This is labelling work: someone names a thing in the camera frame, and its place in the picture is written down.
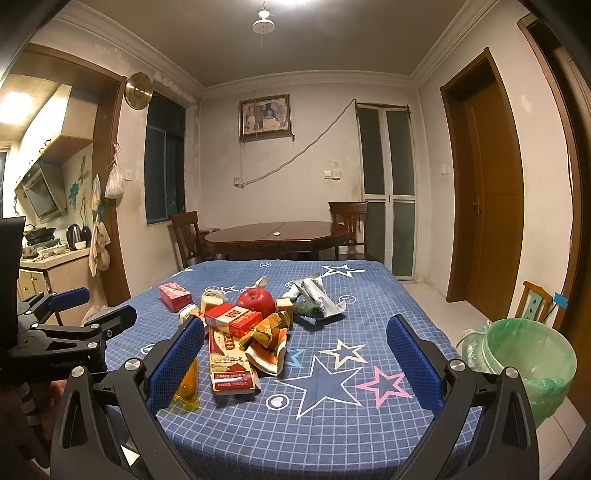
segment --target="white bowl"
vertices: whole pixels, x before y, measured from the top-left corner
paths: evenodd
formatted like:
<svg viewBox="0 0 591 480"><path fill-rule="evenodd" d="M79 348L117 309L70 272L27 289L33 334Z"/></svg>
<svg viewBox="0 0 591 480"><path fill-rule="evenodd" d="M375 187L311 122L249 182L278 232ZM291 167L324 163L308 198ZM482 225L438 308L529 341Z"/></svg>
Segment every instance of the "white bowl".
<svg viewBox="0 0 591 480"><path fill-rule="evenodd" d="M53 252L56 255L61 255L63 252L65 252L67 250L68 246L67 245L56 245L55 247L53 247Z"/></svg>

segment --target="white plastic bag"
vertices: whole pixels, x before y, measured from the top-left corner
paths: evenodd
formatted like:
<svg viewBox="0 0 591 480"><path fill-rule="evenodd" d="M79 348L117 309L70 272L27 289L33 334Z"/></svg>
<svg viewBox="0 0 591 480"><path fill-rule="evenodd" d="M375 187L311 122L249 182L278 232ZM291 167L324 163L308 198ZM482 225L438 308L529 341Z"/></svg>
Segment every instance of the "white plastic bag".
<svg viewBox="0 0 591 480"><path fill-rule="evenodd" d="M109 179L107 180L107 185L105 187L105 197L118 199L125 193L125 180L121 174L119 162L117 161L117 155L121 149L117 142L115 142L113 146L115 147L115 155L113 156L113 161L109 165L111 173L109 173Z"/></svg>

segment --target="bed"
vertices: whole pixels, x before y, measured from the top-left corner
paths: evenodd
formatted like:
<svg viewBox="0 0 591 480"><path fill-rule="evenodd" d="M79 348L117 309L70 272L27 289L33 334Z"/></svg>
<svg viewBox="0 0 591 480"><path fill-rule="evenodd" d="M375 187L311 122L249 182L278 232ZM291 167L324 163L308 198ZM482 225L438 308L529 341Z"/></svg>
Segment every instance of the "bed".
<svg viewBox="0 0 591 480"><path fill-rule="evenodd" d="M338 321L296 317L285 368L261 376L255 395L211 393L209 352L199 354L199 405L192 413L173 406L158 419L189 467L201 479L386 479L404 463L433 416L423 410L385 339L386 323L401 313L447 359L457 357L402 285L371 261L209 261L172 276L198 300L203 290L223 291L230 302L266 275L274 297L290 281L319 272L333 300L345 300ZM134 327L108 342L109 369L142 358L177 329L175 313L158 287L133 297ZM121 424L118 411L111 413ZM468 446L478 418L471 411L454 450Z"/></svg>

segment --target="kitchen cabinet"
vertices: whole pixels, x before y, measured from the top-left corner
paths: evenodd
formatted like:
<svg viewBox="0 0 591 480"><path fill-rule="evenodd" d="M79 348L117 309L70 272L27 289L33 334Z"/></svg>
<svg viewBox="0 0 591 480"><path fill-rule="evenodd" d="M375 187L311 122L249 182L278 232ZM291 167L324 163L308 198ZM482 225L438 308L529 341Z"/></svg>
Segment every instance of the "kitchen cabinet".
<svg viewBox="0 0 591 480"><path fill-rule="evenodd" d="M39 110L20 146L19 159L32 164L37 159L62 163L92 143L97 105L72 94L60 85Z"/></svg>
<svg viewBox="0 0 591 480"><path fill-rule="evenodd" d="M17 281L18 298L26 300L36 293L62 293L86 287L90 301L60 313L64 325L78 326L92 305L107 305L99 274L92 277L88 266L90 249L66 252L41 261L21 260ZM48 323L55 323L53 317Z"/></svg>

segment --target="ceiling lamp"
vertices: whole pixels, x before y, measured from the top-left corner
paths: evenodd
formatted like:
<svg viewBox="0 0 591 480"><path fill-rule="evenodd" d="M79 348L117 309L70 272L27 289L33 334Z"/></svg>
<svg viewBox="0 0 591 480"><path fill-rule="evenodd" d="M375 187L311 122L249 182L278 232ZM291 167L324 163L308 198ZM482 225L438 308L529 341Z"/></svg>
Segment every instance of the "ceiling lamp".
<svg viewBox="0 0 591 480"><path fill-rule="evenodd" d="M0 123L21 125L31 113L33 99L27 93L7 93L0 103Z"/></svg>
<svg viewBox="0 0 591 480"><path fill-rule="evenodd" d="M271 13L267 10L265 4L263 4L262 10L259 12L260 20L257 20L252 24L252 30L254 33L259 35L265 35L275 30L275 24L269 20Z"/></svg>

